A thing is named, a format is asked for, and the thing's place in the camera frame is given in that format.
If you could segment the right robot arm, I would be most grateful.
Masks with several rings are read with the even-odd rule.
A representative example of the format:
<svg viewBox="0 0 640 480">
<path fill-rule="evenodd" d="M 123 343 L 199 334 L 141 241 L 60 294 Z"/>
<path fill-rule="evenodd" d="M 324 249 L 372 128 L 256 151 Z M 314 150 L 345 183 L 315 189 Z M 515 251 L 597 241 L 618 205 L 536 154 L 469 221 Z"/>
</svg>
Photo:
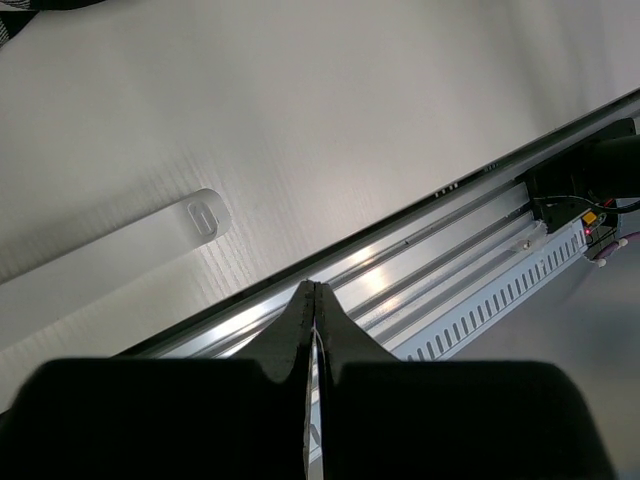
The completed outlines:
<svg viewBox="0 0 640 480">
<path fill-rule="evenodd" d="M 619 216 L 639 209 L 639 134 L 623 118 L 541 162 L 523 175 L 534 218 L 555 233 L 583 213 Z"/>
</svg>

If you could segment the black white checkered shirt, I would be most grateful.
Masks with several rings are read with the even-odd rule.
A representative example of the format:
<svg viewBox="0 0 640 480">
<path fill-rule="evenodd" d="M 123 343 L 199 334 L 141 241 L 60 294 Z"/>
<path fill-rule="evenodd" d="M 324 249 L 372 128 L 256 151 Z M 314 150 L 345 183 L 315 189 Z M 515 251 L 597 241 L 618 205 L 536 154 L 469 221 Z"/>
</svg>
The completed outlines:
<svg viewBox="0 0 640 480">
<path fill-rule="evenodd" d="M 0 46 L 16 37 L 39 13 L 86 8 L 102 0 L 1 0 Z"/>
</svg>

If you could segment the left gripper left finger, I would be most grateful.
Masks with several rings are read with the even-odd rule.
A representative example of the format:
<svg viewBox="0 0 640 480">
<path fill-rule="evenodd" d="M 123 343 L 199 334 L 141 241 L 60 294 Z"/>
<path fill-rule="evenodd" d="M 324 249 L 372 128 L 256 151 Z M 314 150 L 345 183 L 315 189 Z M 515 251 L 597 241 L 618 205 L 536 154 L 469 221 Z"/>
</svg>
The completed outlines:
<svg viewBox="0 0 640 480">
<path fill-rule="evenodd" d="M 226 359 L 69 358 L 1 424 L 5 479 L 303 479 L 315 286 Z"/>
</svg>

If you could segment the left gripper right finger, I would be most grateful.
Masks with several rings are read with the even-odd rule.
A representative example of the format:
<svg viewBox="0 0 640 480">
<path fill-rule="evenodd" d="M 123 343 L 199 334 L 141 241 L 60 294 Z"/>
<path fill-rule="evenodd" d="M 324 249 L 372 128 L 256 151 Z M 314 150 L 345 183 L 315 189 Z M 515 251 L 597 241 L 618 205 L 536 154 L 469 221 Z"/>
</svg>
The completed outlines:
<svg viewBox="0 0 640 480">
<path fill-rule="evenodd" d="M 328 479 L 612 479 L 589 408 L 538 361 L 401 361 L 315 287 Z"/>
</svg>

